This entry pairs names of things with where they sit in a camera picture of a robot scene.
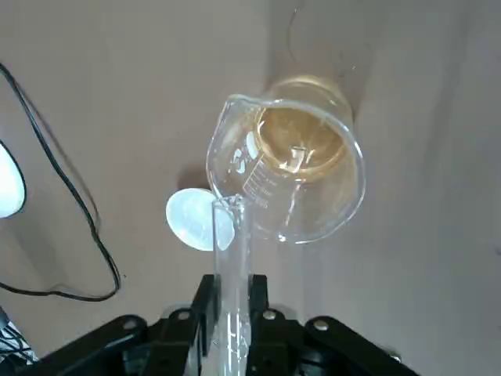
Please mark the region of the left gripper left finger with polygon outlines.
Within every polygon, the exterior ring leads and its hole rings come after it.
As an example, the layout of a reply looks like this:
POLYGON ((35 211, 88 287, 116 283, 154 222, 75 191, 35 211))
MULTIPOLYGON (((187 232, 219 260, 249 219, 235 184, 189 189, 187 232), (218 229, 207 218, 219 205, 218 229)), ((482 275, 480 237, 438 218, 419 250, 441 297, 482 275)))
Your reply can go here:
POLYGON ((214 275, 191 305, 149 325, 124 315, 25 367, 20 375, 201 375, 214 328, 214 275))

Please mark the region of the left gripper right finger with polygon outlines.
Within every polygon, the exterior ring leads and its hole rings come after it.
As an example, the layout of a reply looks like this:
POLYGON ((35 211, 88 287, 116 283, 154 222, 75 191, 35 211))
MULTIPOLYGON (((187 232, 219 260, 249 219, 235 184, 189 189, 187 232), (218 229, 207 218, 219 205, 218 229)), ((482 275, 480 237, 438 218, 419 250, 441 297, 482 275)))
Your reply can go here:
POLYGON ((330 316, 305 324, 269 306, 267 276, 250 282, 251 375, 414 375, 390 353, 330 316))

